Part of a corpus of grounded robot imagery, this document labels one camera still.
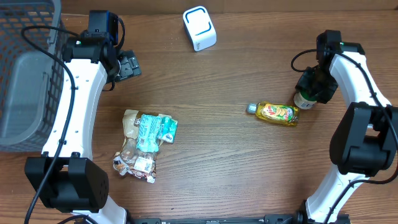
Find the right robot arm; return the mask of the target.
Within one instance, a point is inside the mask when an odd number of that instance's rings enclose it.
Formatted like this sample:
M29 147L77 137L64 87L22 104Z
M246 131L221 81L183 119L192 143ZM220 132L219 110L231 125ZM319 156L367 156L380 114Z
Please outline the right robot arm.
M383 185L397 178L393 173L373 180L397 153L397 107L375 84L359 43L344 42L340 31L326 30L313 52L318 64L301 71L295 105L308 110L340 90L347 110L330 141L330 170L291 223L349 223L339 211L361 184Z

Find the teal wet wipes pack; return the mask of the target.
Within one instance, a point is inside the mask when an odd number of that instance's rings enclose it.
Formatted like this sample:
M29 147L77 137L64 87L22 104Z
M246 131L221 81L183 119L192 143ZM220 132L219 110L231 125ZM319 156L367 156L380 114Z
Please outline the teal wet wipes pack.
M158 152L158 133L162 118L143 114L139 124L139 135L137 137L136 148L142 152Z

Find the teal tissue pack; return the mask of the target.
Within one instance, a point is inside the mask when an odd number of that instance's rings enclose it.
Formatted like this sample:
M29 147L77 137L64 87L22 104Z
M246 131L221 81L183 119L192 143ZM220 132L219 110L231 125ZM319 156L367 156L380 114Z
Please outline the teal tissue pack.
M167 143L173 143L178 128L178 121L170 117L163 117L161 119L160 129L157 138Z

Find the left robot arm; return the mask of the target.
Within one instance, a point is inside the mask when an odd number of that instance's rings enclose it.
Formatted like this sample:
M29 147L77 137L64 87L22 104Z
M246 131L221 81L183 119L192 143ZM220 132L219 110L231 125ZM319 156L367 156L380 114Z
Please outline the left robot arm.
M129 211L109 196L107 173L93 162L92 137L100 95L141 74L131 50L123 50L123 20L92 10L87 30L71 32L55 61L63 68L57 114L41 155L29 157L24 171L35 189L33 201L68 213L83 223L131 223Z

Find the green lidded cup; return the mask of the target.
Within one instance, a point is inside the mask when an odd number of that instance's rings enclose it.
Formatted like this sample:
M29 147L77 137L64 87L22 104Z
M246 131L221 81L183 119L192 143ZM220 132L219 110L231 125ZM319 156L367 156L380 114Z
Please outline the green lidded cup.
M294 95L294 103L302 110L309 110L313 108L313 106L316 104L316 101L308 100L301 94L301 92L298 92Z

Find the beige brown snack bag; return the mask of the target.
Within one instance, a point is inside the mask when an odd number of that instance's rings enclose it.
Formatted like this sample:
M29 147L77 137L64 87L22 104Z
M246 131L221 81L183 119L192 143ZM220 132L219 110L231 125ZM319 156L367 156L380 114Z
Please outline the beige brown snack bag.
M115 153L113 167L121 176L131 174L153 184L156 178L156 157L163 140L154 138L157 150L142 151L139 126L144 114L137 110L126 110L123 117L124 143L122 149Z

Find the yellow drink bottle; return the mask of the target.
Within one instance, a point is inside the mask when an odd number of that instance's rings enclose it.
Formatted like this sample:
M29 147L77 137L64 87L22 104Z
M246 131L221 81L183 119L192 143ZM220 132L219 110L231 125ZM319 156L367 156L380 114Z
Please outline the yellow drink bottle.
M295 106L278 105L263 101L248 104L246 112L270 123L296 126L299 121L300 109Z

